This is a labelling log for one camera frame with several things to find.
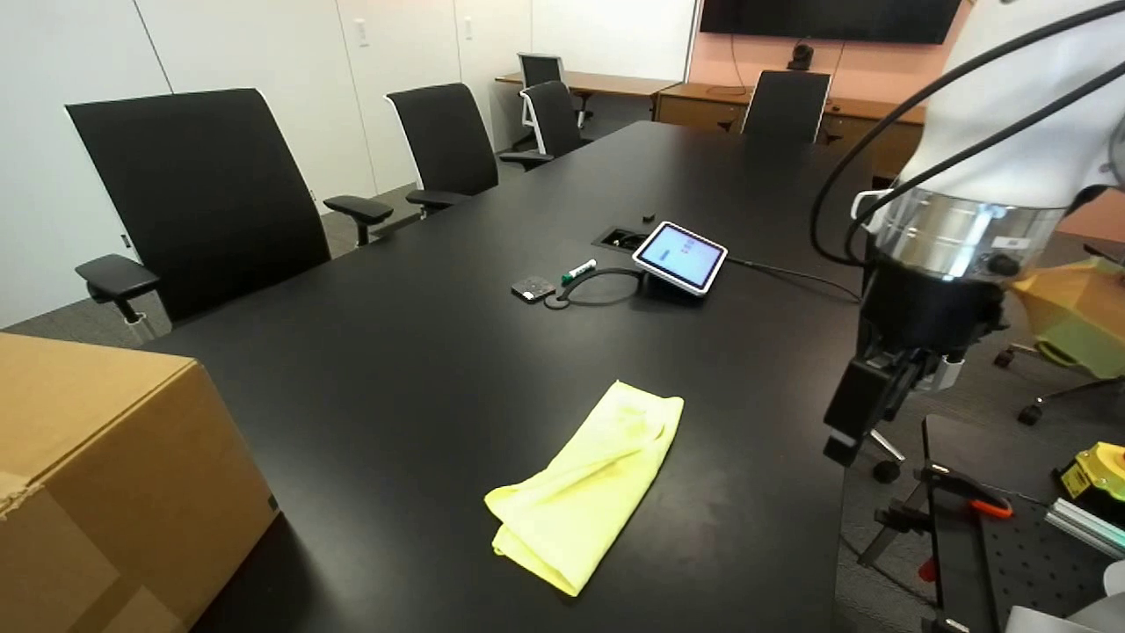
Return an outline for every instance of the black office chair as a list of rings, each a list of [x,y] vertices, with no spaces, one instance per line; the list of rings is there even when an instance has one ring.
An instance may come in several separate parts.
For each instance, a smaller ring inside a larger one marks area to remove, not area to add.
[[[828,73],[762,71],[746,109],[744,139],[811,146],[821,135],[828,96]]]
[[[499,182],[487,120],[465,85],[393,91],[392,101],[424,172],[424,189],[407,193],[411,203],[442,210]],[[537,150],[499,150],[499,157],[549,162]]]
[[[568,85],[563,57],[521,52],[521,71],[523,71],[523,89],[552,85],[552,81]],[[589,98],[578,98],[578,126],[589,123],[589,105],[590,105]]]
[[[521,91],[521,98],[533,118],[534,146],[543,155],[560,157],[568,150],[590,146],[578,129],[578,109],[572,109],[568,85],[560,85],[560,81],[529,85]]]
[[[563,59],[543,52],[521,52],[523,85],[563,81]]]
[[[326,259],[316,203],[252,89],[86,101],[67,112],[142,258],[99,258],[77,274],[91,300],[120,306],[139,339]],[[359,198],[330,207],[359,227],[392,214]]]

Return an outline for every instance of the conference table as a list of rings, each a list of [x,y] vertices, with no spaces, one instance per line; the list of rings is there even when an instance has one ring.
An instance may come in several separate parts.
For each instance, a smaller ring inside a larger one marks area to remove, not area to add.
[[[625,251],[669,220],[735,258],[856,285],[806,242],[833,155],[633,123],[387,242],[179,324],[286,522],[200,630],[833,630],[844,469],[823,409],[856,306],[728,268],[702,306],[590,281],[544,309],[516,279]],[[687,399],[671,453],[579,597],[494,557],[521,482],[625,379]]]

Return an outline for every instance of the cardboard box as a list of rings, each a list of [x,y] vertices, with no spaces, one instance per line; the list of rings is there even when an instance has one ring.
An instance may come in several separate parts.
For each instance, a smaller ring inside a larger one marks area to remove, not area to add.
[[[0,333],[0,630],[188,630],[276,522],[207,373]]]

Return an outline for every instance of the chair armrest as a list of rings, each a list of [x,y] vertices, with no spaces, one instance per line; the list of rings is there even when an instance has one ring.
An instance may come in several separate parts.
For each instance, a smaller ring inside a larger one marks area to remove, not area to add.
[[[495,150],[499,162],[544,167],[552,155],[543,150]]]
[[[323,207],[338,214],[351,214],[364,227],[380,227],[393,214],[392,203],[371,200],[371,198],[326,198]]]
[[[163,279],[156,272],[147,272],[139,259],[126,259],[120,252],[88,259],[74,272],[77,272],[77,279],[86,279],[95,304],[125,304],[125,300],[145,297],[163,285]]]
[[[454,207],[465,203],[468,193],[411,189],[407,200],[424,207]]]

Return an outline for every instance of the small device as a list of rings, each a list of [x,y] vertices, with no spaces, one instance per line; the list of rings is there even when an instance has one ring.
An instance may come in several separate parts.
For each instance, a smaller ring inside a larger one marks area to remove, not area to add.
[[[549,297],[556,297],[560,289],[544,279],[523,279],[513,285],[513,297],[521,297],[523,304],[543,304]]]
[[[583,259],[583,263],[571,268],[563,274],[563,289],[571,289],[572,281],[589,279],[590,272],[598,272],[598,259]]]
[[[677,223],[663,223],[637,251],[637,268],[651,272],[656,279],[688,292],[708,297],[717,272],[728,259],[728,247],[688,231]]]
[[[810,73],[811,66],[811,45],[796,45],[796,57],[787,59],[790,73]]]

